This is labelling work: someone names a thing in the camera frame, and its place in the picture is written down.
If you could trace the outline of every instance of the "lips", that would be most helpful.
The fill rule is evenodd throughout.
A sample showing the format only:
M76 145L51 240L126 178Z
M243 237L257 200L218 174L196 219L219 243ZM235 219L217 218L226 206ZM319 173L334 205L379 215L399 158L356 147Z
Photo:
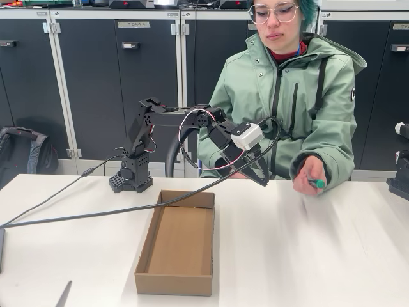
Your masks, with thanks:
M282 36L282 33L272 33L267 36L269 40L277 40Z

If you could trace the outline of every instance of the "woman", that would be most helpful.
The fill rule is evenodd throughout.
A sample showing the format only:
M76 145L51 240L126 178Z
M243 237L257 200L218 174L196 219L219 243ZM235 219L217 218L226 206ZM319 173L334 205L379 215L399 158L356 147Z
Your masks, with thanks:
M314 0L251 3L249 14L258 34L246 40L246 51L226 61L210 101L235 123L277 117L285 133L265 155L271 178L292 179L296 191L309 195L322 189L310 185L308 177L324 180L330 189L352 174L355 75L366 67L353 51L318 35L300 34L315 11ZM273 137L267 131L261 150ZM205 130L198 156L209 168L225 164ZM224 172L205 171L203 176Z

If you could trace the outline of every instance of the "glasses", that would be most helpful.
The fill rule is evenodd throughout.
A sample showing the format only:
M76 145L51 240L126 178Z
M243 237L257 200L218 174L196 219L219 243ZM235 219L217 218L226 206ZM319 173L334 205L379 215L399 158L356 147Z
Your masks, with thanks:
M275 18L279 22L291 22L294 20L299 7L292 2L277 3L274 8L269 8L264 4L257 4L250 7L249 14L251 21L255 24L265 24L270 16L270 11L274 11Z

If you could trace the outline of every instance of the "hand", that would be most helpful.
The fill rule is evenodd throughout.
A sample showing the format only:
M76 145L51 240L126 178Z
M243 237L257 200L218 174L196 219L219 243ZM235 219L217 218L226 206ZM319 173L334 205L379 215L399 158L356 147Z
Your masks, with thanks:
M323 189L318 189L313 187L308 182L308 174L313 179L324 180L327 184L327 179L325 178L324 165L321 160L317 157L310 155L304 161L304 166L295 177L293 182L293 188L297 192L303 193L305 195L317 195L322 193Z
M247 179L247 177L243 174L235 173L232 177L230 177L230 179Z

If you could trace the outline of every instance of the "cardboard box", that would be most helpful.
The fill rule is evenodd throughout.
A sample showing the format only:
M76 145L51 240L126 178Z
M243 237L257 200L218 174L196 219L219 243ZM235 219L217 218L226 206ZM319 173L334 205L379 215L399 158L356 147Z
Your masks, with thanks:
M161 191L158 202L186 191ZM213 278L213 193L199 193L155 208L135 270L139 294L211 296Z

